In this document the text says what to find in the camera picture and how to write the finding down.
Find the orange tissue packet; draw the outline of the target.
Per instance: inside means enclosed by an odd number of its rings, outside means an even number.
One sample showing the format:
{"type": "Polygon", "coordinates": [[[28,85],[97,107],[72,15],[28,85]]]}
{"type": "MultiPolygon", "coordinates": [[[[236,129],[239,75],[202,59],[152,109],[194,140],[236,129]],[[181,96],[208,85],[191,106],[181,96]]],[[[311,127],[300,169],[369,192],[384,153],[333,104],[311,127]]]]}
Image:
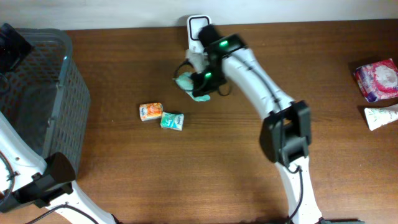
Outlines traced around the orange tissue packet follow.
{"type": "Polygon", "coordinates": [[[162,117],[163,105],[161,103],[146,103],[139,106],[139,116],[142,121],[149,121],[162,117]]]}

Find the red purple tissue pack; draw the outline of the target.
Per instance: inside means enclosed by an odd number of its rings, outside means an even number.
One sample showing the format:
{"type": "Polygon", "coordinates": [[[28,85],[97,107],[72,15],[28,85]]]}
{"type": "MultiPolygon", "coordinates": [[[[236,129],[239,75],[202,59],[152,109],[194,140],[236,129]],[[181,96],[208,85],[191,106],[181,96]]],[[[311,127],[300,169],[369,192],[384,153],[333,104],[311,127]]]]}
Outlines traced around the red purple tissue pack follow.
{"type": "Polygon", "coordinates": [[[397,66],[393,59],[363,65],[353,75],[367,102],[397,98],[397,66]]]}

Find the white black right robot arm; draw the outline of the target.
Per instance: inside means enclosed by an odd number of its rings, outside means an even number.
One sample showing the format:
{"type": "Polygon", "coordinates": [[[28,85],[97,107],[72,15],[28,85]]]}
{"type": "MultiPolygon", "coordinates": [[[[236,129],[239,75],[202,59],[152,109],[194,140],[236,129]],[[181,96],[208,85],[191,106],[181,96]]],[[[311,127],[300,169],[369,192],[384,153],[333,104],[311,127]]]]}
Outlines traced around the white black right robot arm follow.
{"type": "Polygon", "coordinates": [[[196,70],[193,95],[207,95],[229,80],[240,88],[262,120],[259,143],[282,179],[289,206],[287,223],[320,223],[322,213],[309,174],[312,134],[306,102],[281,90],[238,34],[223,37],[210,24],[200,29],[197,39],[204,49],[199,58],[188,59],[196,70]]]}

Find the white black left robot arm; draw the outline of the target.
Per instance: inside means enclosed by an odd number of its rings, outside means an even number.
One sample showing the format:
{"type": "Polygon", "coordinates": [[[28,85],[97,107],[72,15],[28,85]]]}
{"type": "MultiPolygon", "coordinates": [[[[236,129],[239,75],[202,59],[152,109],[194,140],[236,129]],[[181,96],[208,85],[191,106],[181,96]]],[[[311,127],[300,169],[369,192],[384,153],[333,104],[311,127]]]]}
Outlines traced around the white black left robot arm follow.
{"type": "Polygon", "coordinates": [[[1,212],[29,205],[71,223],[116,223],[76,181],[90,92],[58,29],[1,26],[1,212]]]}

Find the green wet wipes pack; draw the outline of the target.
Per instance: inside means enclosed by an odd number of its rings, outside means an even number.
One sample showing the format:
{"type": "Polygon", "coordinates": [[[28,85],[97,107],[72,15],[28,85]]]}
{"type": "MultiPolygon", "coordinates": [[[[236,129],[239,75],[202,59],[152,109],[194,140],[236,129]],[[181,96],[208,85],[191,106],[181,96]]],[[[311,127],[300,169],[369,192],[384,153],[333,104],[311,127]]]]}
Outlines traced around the green wet wipes pack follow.
{"type": "Polygon", "coordinates": [[[193,81],[190,78],[190,72],[184,72],[179,75],[177,78],[174,78],[175,83],[177,86],[182,89],[186,94],[188,94],[194,101],[196,102],[205,102],[210,101],[211,97],[209,95],[203,96],[193,96],[192,89],[193,89],[193,81]]]}

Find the white cream tube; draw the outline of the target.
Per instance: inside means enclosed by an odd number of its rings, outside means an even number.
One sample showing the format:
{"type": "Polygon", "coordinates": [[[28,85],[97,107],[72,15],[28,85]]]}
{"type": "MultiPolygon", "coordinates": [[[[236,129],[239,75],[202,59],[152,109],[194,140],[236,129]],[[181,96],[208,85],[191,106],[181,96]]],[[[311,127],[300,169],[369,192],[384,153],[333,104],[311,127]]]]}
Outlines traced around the white cream tube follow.
{"type": "Polygon", "coordinates": [[[374,131],[381,126],[397,121],[397,105],[384,108],[365,108],[364,114],[368,128],[374,131]]]}

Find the small green tissue packet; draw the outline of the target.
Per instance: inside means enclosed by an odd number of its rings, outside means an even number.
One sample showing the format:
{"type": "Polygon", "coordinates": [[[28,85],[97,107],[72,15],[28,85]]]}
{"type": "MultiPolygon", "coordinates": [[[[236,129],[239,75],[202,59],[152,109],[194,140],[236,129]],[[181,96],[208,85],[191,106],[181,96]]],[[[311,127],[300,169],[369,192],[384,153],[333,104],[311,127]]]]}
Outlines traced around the small green tissue packet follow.
{"type": "Polygon", "coordinates": [[[163,112],[160,126],[164,129],[181,131],[183,129],[184,114],[173,114],[163,112]]]}

